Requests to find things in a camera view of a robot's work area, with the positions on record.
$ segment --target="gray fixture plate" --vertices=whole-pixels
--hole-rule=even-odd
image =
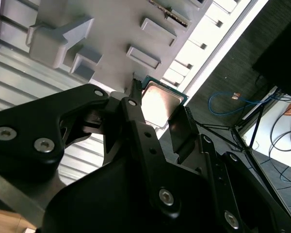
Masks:
[[[140,77],[150,75],[161,79],[174,58],[204,16],[212,0],[204,0],[198,8],[190,0],[157,0],[165,8],[171,7],[184,19],[190,20],[188,28],[174,25],[165,19],[164,13],[148,0],[41,0],[37,22],[60,27],[81,15],[94,18],[88,37],[83,42],[102,58],[95,67],[94,80],[108,87],[124,91],[130,85],[132,74]],[[166,40],[142,30],[148,18],[176,36],[172,46]],[[147,56],[160,62],[156,68],[127,56],[130,47],[137,48]],[[75,53],[68,52],[64,64],[72,66]]]

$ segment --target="black stand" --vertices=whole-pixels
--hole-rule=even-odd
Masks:
[[[198,121],[195,121],[196,124],[202,128],[204,128],[205,130],[209,131],[210,133],[216,135],[217,137],[219,137],[220,139],[224,140],[225,142],[229,143],[230,145],[234,146],[235,148],[239,149],[241,152],[244,152],[245,150],[252,150],[252,146],[254,143],[254,140],[256,138],[257,132],[258,132],[258,128],[259,128],[259,124],[261,121],[261,118],[263,116],[263,111],[264,111],[264,106],[265,103],[261,104],[255,111],[253,111],[246,119],[241,120],[240,123],[230,127],[230,126],[224,126],[224,125],[212,125],[212,124],[202,124]],[[242,137],[240,136],[239,132],[254,118],[258,115],[257,118],[257,123],[256,126],[254,128],[254,132],[250,141],[250,145],[247,146],[245,144],[245,142],[243,141]],[[227,139],[226,137],[220,135],[219,133],[215,132],[212,129],[217,129],[217,130],[226,130],[226,131],[231,131],[231,133],[233,135],[235,135],[236,137],[236,141],[238,143],[234,143],[231,140]]]

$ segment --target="gray plastic block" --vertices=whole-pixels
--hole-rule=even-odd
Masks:
[[[58,68],[68,49],[87,37],[93,20],[83,17],[56,29],[33,25],[27,37],[30,57],[51,68]]]
[[[83,47],[76,54],[70,73],[81,76],[89,81],[94,75],[94,67],[97,66],[101,58],[102,55],[90,47]]]
[[[153,57],[150,57],[149,55],[145,54],[144,52],[138,50],[133,46],[129,48],[126,56],[149,69],[158,69],[161,65],[160,61],[157,61]]]
[[[172,46],[176,40],[176,36],[149,18],[145,18],[141,29],[153,36],[155,39]]]

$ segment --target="gray 3d-printed holder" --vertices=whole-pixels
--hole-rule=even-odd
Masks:
[[[88,36],[93,21],[91,17],[83,17],[56,29],[43,24],[31,26],[26,40],[30,45],[30,57],[48,67],[58,68],[68,49]]]

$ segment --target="wooden surface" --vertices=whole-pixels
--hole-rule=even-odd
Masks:
[[[0,210],[0,233],[23,233],[26,228],[35,229],[21,215]]]

